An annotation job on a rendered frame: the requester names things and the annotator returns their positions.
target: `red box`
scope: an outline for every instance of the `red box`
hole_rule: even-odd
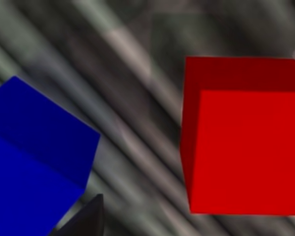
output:
[[[180,154],[192,213],[295,215],[295,60],[188,57]]]

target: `blue cube face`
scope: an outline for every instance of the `blue cube face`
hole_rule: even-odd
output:
[[[45,236],[84,192],[99,137],[20,79],[1,86],[0,235]]]

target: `blurry background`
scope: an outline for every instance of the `blurry background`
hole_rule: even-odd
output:
[[[189,213],[178,152],[186,55],[295,56],[295,6],[0,0],[0,84],[18,75],[102,134],[86,193],[57,228],[103,193],[106,236],[295,236],[295,217]]]

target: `block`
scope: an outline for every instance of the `block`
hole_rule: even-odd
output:
[[[55,236],[104,236],[103,195],[96,195]]]
[[[187,57],[180,155],[191,213],[295,215],[295,60]]]
[[[0,235],[46,236],[83,194],[100,135],[12,77],[0,87]]]

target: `red cube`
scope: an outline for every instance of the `red cube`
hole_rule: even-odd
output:
[[[295,60],[188,57],[180,154],[192,213],[295,215]]]

